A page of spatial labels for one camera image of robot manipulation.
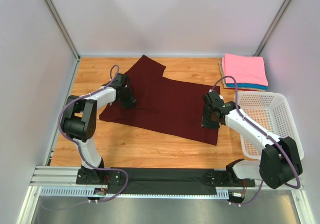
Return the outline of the maroon t-shirt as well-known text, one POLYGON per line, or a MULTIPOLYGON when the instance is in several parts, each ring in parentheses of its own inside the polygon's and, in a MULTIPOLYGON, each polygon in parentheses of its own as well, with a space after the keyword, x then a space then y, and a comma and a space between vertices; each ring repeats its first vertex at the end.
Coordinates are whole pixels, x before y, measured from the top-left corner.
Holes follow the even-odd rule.
POLYGON ((99 118, 170 134, 211 145, 218 141, 218 127, 202 127, 203 95, 210 86, 176 81, 163 76, 165 66, 143 55, 128 70, 136 107, 124 109, 120 102, 107 105, 99 118))

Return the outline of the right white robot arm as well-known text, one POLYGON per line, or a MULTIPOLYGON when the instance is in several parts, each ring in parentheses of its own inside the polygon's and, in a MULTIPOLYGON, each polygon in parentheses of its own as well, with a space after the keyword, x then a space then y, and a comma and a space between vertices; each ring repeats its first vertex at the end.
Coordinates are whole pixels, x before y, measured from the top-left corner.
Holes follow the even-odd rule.
POLYGON ((272 189, 300 188, 305 154, 284 95, 242 91, 234 101, 226 102, 217 91, 209 91, 202 98, 202 126, 233 129, 241 137, 243 154, 249 157, 232 162, 232 174, 238 179, 261 180, 272 189))

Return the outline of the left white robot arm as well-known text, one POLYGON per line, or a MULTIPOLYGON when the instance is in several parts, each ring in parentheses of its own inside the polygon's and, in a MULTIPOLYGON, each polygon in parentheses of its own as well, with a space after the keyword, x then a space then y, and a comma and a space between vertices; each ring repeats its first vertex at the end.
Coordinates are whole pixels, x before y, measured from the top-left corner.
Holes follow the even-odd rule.
POLYGON ((101 107, 119 102, 124 109, 136 106, 136 99, 129 87, 130 78, 126 74, 116 74, 99 89, 82 95, 70 95, 59 114, 59 131, 73 142, 81 157, 77 184, 101 184, 107 179, 103 158, 98 153, 94 133, 97 111, 101 107))

